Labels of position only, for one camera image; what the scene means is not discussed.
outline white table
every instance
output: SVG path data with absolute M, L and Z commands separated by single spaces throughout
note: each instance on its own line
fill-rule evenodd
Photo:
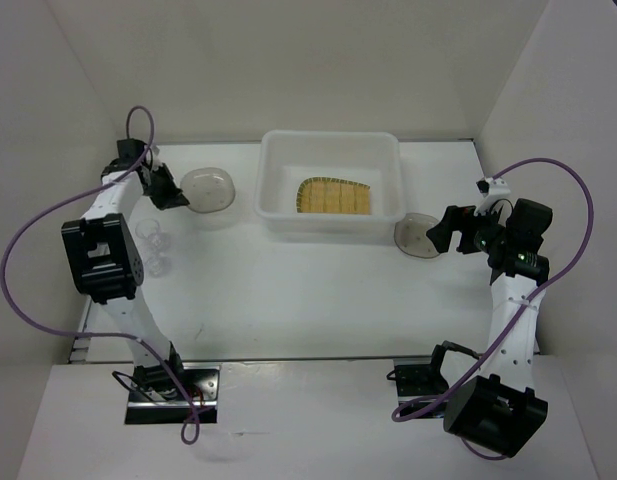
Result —
M 19 480 L 597 478 L 551 357 L 533 368 L 546 423 L 502 462 L 469 453 L 441 420 L 393 423 L 389 360 L 224 364 L 218 423 L 192 447 L 179 425 L 123 425 L 126 392 L 114 368 L 131 370 L 53 367 Z
M 227 210 L 159 212 L 143 198 L 131 230 L 157 219 L 170 234 L 171 272 L 147 278 L 155 320 L 186 360 L 392 357 L 430 354 L 452 340 L 483 351 L 491 320 L 483 254 L 432 260 L 394 245 L 285 243 L 270 237 L 252 209 L 258 144 L 178 145 L 161 159 L 179 182 L 188 171 L 223 168 L 237 198 Z M 401 144 L 408 210 L 441 218 L 448 205 L 472 205 L 482 177 L 471 142 Z M 114 331 L 93 305 L 88 329 Z M 95 339 L 90 362 L 131 360 L 124 342 Z

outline plastic tub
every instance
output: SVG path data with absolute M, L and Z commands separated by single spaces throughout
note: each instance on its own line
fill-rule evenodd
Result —
M 299 213 L 297 191 L 311 177 L 370 186 L 370 215 Z M 290 240 L 392 242 L 405 215 L 399 142 L 388 133 L 273 130 L 264 135 L 255 212 Z

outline purple cable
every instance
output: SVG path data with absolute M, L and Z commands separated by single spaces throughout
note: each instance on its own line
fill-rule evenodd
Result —
M 139 168 L 139 166 L 141 165 L 141 162 L 143 162 L 144 159 L 146 158 L 146 154 L 148 153 L 148 150 L 150 149 L 150 146 L 152 145 L 152 142 L 154 140 L 154 136 L 155 136 L 155 122 L 154 122 L 154 119 L 152 118 L 152 115 L 150 114 L 150 112 L 148 111 L 148 109 L 146 107 L 143 107 L 141 105 L 137 105 L 137 106 L 135 106 L 135 107 L 130 109 L 130 111 L 128 112 L 128 116 L 126 117 L 126 130 L 127 131 L 129 130 L 129 127 L 130 127 L 130 119 L 132 118 L 132 115 L 137 110 L 143 111 L 148 116 L 148 121 L 150 122 L 150 134 L 148 136 L 148 142 L 147 142 L 146 148 L 144 149 L 142 154 L 139 156 L 137 161 L 130 167 L 130 169 L 128 169 L 126 172 L 124 172 L 123 175 L 119 176 L 115 180 L 115 182 L 107 183 L 106 185 L 102 185 L 102 186 L 99 186 L 97 188 L 93 188 L 93 189 L 88 190 L 86 192 L 80 193 L 79 195 L 75 195 L 74 197 L 71 197 L 71 198 L 68 198 L 66 200 L 63 200 L 63 201 L 57 203 L 56 205 L 48 207 L 47 209 L 43 210 L 42 212 L 38 213 L 33 218 L 28 220 L 19 230 L 17 230 L 15 235 L 12 237 L 12 239 L 10 240 L 8 245 L 6 246 L 6 250 L 4 251 L 3 257 L 1 258 L 0 285 L 1 285 L 1 291 L 3 292 L 4 297 L 6 298 L 6 301 L 8 302 L 8 305 L 10 305 L 10 308 L 12 308 L 12 310 L 19 317 L 21 317 L 21 319 L 24 322 L 26 322 L 28 325 L 36 328 L 37 330 L 41 330 L 42 332 L 48 333 L 50 335 L 56 335 L 56 336 L 59 336 L 59 337 L 68 337 L 68 338 L 99 338 L 99 337 L 124 338 L 126 340 L 136 341 L 142 347 L 144 347 L 153 357 L 155 357 L 159 361 L 159 363 L 161 364 L 163 369 L 166 371 L 168 376 L 172 379 L 173 383 L 177 387 L 177 390 L 179 390 L 179 393 L 181 393 L 181 395 L 184 397 L 184 399 L 190 404 L 190 408 L 191 408 L 191 412 L 192 412 L 191 413 L 192 421 L 195 424 L 195 434 L 194 434 L 194 436 L 193 436 L 193 438 L 191 440 L 188 440 L 186 438 L 185 430 L 186 430 L 186 427 L 188 426 L 188 424 L 190 423 L 190 417 L 189 417 L 184 422 L 184 425 L 181 428 L 181 441 L 184 442 L 186 445 L 192 445 L 199 438 L 199 433 L 200 433 L 200 428 L 201 428 L 200 421 L 199 421 L 199 411 L 200 410 L 195 406 L 193 399 L 190 397 L 190 395 L 188 394 L 188 392 L 186 391 L 184 386 L 181 384 L 181 382 L 179 381 L 179 379 L 177 378 L 175 373 L 168 366 L 168 364 L 164 361 L 164 359 L 159 356 L 159 354 L 157 353 L 157 351 L 154 348 L 152 348 L 148 343 L 146 343 L 142 339 L 140 339 L 138 337 L 135 337 L 134 335 L 126 334 L 126 333 L 117 333 L 117 332 L 111 332 L 111 333 L 71 332 L 71 331 L 67 331 L 67 330 L 57 330 L 55 328 L 47 327 L 45 325 L 37 323 L 35 320 L 30 318 L 21 308 L 19 308 L 19 305 L 17 305 L 17 302 L 15 302 L 15 299 L 12 297 L 12 294 L 10 293 L 10 289 L 8 288 L 8 283 L 6 281 L 6 269 L 8 267 L 8 260 L 10 258 L 10 254 L 12 253 L 12 250 L 15 248 L 15 245 L 17 244 L 19 239 L 23 236 L 24 233 L 26 233 L 26 231 L 30 227 L 32 227 L 35 223 L 37 223 L 39 220 L 44 218 L 46 215 L 54 212 L 55 210 L 58 210 L 61 207 L 64 207 L 64 206 L 66 206 L 66 205 L 68 205 L 70 203 L 76 202 L 77 200 L 81 200 L 82 198 L 88 197 L 90 195 L 94 195 L 96 193 L 103 192 L 107 188 L 110 188 L 113 185 L 115 185 L 116 183 L 123 181 L 128 175 L 130 175 L 132 172 L 137 170 L 137 168 Z
M 493 178 L 499 178 L 499 177 L 505 175 L 506 173 L 508 173 L 508 172 L 510 172 L 510 171 L 512 171 L 512 170 L 514 170 L 516 168 L 519 168 L 522 165 L 527 165 L 529 163 L 550 163 L 552 165 L 556 165 L 556 166 L 566 170 L 577 181 L 577 183 L 581 187 L 581 190 L 584 193 L 584 196 L 586 197 L 586 204 L 588 206 L 588 223 L 586 225 L 586 232 L 584 233 L 584 238 L 581 241 L 581 245 L 579 246 L 579 249 L 577 250 L 577 253 L 575 254 L 575 256 L 568 263 L 568 265 L 566 265 L 560 272 L 558 272 L 555 276 L 550 278 L 547 282 L 541 284 L 539 287 L 537 287 L 535 290 L 533 290 L 528 295 L 528 299 L 527 299 L 528 303 L 532 302 L 532 300 L 537 295 L 539 295 L 539 293 L 541 293 L 543 290 L 545 290 L 550 285 L 552 285 L 553 283 L 555 283 L 558 280 L 560 280 L 568 272 L 570 272 L 573 269 L 573 267 L 579 262 L 579 260 L 581 259 L 582 255 L 584 254 L 584 251 L 586 250 L 586 247 L 588 246 L 588 242 L 590 241 L 590 236 L 592 235 L 592 227 L 593 227 L 593 223 L 594 223 L 594 219 L 595 219 L 595 209 L 594 209 L 594 206 L 593 206 L 592 195 L 590 194 L 590 190 L 588 190 L 588 187 L 586 186 L 586 183 L 579 176 L 579 174 L 577 172 L 575 172 L 572 168 L 570 168 L 565 163 L 560 162 L 559 160 L 553 160 L 552 158 L 530 158 L 528 160 L 522 160 L 521 162 L 514 163 L 511 166 L 509 166 L 507 168 L 504 168 L 501 172 L 497 173 L 496 175 L 493 175 Z M 457 392 L 457 390 L 459 390 L 459 388 L 464 383 L 466 383 L 470 379 L 470 377 L 472 377 L 472 375 L 475 372 L 477 372 L 477 370 L 479 370 L 479 367 L 481 367 L 484 364 L 484 362 L 497 350 L 497 348 L 499 347 L 501 342 L 504 341 L 506 336 L 515 327 L 515 325 L 517 324 L 517 321 L 519 320 L 519 318 L 521 318 L 521 315 L 524 313 L 524 310 L 526 310 L 526 305 L 521 305 L 519 307 L 519 309 L 515 312 L 513 317 L 510 319 L 510 322 L 508 322 L 508 325 L 506 325 L 506 328 L 503 329 L 503 331 L 495 339 L 495 341 L 492 343 L 492 345 L 490 345 L 488 347 L 488 349 L 479 358 L 479 360 L 477 360 L 477 362 L 475 362 L 475 364 L 472 367 L 470 367 L 468 369 L 468 371 L 459 380 L 457 380 L 457 382 L 455 382 L 455 384 L 452 387 L 450 387 L 448 390 L 446 390 L 441 395 L 437 396 L 436 400 L 434 402 L 426 405 L 425 407 L 421 408 L 420 410 L 417 410 L 416 412 L 413 412 L 413 413 L 411 413 L 409 415 L 405 415 L 403 417 L 400 416 L 400 413 L 404 409 L 410 408 L 410 407 L 416 405 L 417 403 L 419 403 L 420 401 L 430 400 L 431 397 L 433 397 L 433 398 L 435 398 L 435 397 L 434 396 L 426 396 L 426 397 L 421 397 L 421 398 L 415 398 L 413 400 L 409 400 L 407 402 L 402 403 L 401 405 L 399 405 L 395 409 L 394 412 L 392 412 L 392 415 L 391 415 L 392 420 L 394 422 L 407 422 L 408 420 L 414 420 L 416 418 L 420 418 L 420 417 L 426 415 L 427 413 L 430 413 L 432 410 L 436 409 L 439 405 L 441 405 L 443 402 L 445 402 L 451 396 L 453 396 Z M 483 455 L 483 454 L 477 452 L 476 450 L 474 450 L 472 447 L 470 447 L 466 442 L 464 442 L 464 443 L 466 444 L 466 446 L 469 448 L 469 450 L 471 452 L 476 453 L 481 458 L 486 458 L 488 460 L 501 460 L 502 459 L 502 458 L 499 458 L 499 457 L 488 457 L 486 455 Z

